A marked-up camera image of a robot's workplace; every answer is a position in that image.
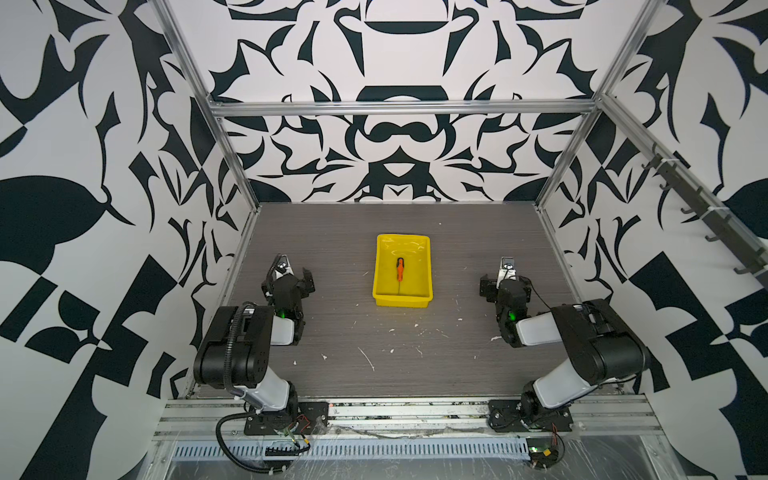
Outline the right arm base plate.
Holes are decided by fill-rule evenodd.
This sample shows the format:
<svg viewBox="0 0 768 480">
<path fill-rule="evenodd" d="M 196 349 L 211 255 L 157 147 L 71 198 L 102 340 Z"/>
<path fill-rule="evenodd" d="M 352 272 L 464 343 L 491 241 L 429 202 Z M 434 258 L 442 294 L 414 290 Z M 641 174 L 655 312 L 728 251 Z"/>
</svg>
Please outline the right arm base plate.
<svg viewBox="0 0 768 480">
<path fill-rule="evenodd" d="M 567 406 L 547 409 L 528 400 L 495 399 L 488 402 L 488 426 L 498 433 L 570 432 L 573 417 Z"/>
</svg>

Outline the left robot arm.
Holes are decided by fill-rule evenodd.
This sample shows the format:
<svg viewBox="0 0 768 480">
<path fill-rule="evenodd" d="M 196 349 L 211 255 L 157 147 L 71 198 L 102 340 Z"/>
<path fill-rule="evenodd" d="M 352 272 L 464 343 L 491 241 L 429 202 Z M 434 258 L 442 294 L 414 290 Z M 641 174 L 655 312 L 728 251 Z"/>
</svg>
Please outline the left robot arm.
<svg viewBox="0 0 768 480">
<path fill-rule="evenodd" d="M 315 292 L 312 273 L 297 275 L 285 254 L 275 256 L 261 284 L 266 303 L 217 309 L 193 363 L 197 384 L 224 391 L 258 413 L 286 410 L 293 385 L 269 366 L 273 346 L 295 346 L 303 335 L 303 300 Z"/>
</svg>

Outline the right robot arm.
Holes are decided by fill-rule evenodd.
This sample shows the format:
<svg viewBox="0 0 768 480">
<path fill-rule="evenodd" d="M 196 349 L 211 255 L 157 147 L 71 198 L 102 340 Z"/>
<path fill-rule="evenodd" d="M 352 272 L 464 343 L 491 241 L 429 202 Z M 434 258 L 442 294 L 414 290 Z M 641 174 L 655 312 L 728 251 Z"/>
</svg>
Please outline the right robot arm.
<svg viewBox="0 0 768 480">
<path fill-rule="evenodd" d="M 562 304 L 531 316 L 533 282 L 503 257 L 497 275 L 479 280 L 479 295 L 494 305 L 501 339 L 513 348 L 561 344 L 567 359 L 529 383 L 516 417 L 527 425 L 559 414 L 605 384 L 635 380 L 650 364 L 650 352 L 604 299 Z"/>
</svg>

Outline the orange black screwdriver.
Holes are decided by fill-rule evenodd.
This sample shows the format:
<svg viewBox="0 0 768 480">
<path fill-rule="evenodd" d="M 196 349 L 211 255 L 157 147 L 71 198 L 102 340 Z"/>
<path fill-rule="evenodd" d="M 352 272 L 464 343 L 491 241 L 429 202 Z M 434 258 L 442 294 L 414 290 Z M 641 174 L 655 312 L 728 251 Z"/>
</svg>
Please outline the orange black screwdriver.
<svg viewBox="0 0 768 480">
<path fill-rule="evenodd" d="M 397 275 L 397 281 L 399 283 L 403 282 L 404 274 L 405 274 L 405 259 L 403 257 L 399 257 L 396 263 L 396 275 Z"/>
</svg>

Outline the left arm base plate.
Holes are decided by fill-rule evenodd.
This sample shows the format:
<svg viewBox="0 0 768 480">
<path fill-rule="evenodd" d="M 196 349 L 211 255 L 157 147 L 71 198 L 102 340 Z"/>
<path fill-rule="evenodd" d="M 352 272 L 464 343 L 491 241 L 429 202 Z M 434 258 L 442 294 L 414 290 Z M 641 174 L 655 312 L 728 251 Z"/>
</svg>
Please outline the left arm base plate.
<svg viewBox="0 0 768 480">
<path fill-rule="evenodd" d="M 328 424 L 327 402 L 298 402 L 280 411 L 269 411 L 248 416 L 246 436 L 278 435 L 290 431 L 294 435 L 311 435 Z"/>
</svg>

